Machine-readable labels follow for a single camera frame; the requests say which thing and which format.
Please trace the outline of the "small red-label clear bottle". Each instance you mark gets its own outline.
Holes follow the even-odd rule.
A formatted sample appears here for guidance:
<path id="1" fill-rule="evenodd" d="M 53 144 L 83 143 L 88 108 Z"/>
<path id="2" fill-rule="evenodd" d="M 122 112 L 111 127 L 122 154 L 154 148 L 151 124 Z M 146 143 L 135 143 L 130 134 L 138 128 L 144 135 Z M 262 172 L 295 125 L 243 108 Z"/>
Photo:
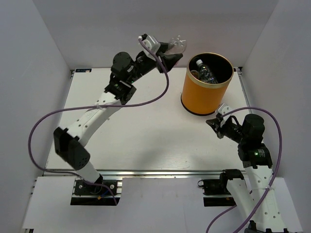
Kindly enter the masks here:
<path id="1" fill-rule="evenodd" d="M 168 42 L 168 49 L 165 52 L 167 55 L 183 53 L 187 48 L 187 41 L 180 35 L 171 38 Z"/>

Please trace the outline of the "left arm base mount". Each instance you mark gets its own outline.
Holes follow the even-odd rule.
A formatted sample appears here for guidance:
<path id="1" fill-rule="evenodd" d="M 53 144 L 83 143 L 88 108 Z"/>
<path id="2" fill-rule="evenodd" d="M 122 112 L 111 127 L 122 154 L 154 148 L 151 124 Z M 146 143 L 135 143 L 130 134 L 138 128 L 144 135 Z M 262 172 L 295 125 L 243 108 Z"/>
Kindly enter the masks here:
<path id="1" fill-rule="evenodd" d="M 114 198 L 105 187 L 86 184 L 82 180 L 76 180 L 73 187 L 70 204 L 72 206 L 116 206 L 121 198 L 121 180 L 103 180 L 103 184 L 112 191 Z"/>

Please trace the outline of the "large clear unlabelled bottle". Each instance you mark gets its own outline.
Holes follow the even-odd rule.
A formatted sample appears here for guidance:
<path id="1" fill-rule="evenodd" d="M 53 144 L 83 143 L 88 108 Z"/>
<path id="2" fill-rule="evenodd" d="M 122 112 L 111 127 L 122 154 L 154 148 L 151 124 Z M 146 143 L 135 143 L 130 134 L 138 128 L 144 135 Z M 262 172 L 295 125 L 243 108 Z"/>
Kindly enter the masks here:
<path id="1" fill-rule="evenodd" d="M 203 63 L 201 59 L 196 61 L 200 81 L 209 84 L 218 84 L 216 77 L 211 72 L 210 68 Z"/>

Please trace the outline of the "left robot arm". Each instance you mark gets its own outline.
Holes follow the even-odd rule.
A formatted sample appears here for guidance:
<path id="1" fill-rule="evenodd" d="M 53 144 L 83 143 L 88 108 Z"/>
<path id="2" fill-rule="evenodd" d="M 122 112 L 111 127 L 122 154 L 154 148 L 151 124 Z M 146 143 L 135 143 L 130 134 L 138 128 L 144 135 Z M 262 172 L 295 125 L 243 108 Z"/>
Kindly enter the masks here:
<path id="1" fill-rule="evenodd" d="M 176 42 L 144 39 L 142 43 L 143 51 L 135 59 L 124 51 L 117 53 L 113 58 L 109 84 L 95 105 L 68 127 L 58 127 L 53 132 L 56 154 L 86 181 L 86 188 L 93 194 L 102 190 L 103 178 L 90 162 L 86 144 L 101 125 L 132 98 L 136 91 L 135 81 L 155 68 L 160 73 L 169 72 L 185 50 L 184 45 Z"/>

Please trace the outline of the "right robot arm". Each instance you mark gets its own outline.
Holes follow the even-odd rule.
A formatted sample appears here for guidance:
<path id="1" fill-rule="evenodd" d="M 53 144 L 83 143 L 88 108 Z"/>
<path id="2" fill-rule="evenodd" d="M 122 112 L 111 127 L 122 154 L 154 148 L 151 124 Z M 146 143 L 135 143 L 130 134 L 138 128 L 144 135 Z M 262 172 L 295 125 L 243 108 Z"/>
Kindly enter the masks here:
<path id="1" fill-rule="evenodd" d="M 264 120 L 247 114 L 242 124 L 234 116 L 218 114 L 206 123 L 218 138 L 227 137 L 238 144 L 238 156 L 243 163 L 251 188 L 248 189 L 242 172 L 226 169 L 220 175 L 219 187 L 232 196 L 244 223 L 237 228 L 246 233 L 286 233 L 277 204 L 273 163 L 268 148 L 263 143 Z"/>

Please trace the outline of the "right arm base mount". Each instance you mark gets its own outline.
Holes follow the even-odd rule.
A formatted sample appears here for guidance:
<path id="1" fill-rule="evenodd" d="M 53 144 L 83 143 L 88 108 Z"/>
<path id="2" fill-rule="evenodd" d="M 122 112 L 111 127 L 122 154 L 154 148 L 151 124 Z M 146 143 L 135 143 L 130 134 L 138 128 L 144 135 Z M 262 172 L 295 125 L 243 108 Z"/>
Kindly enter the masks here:
<path id="1" fill-rule="evenodd" d="M 197 185 L 203 190 L 205 207 L 232 207 L 236 205 L 231 194 L 221 186 L 219 179 L 199 180 Z"/>

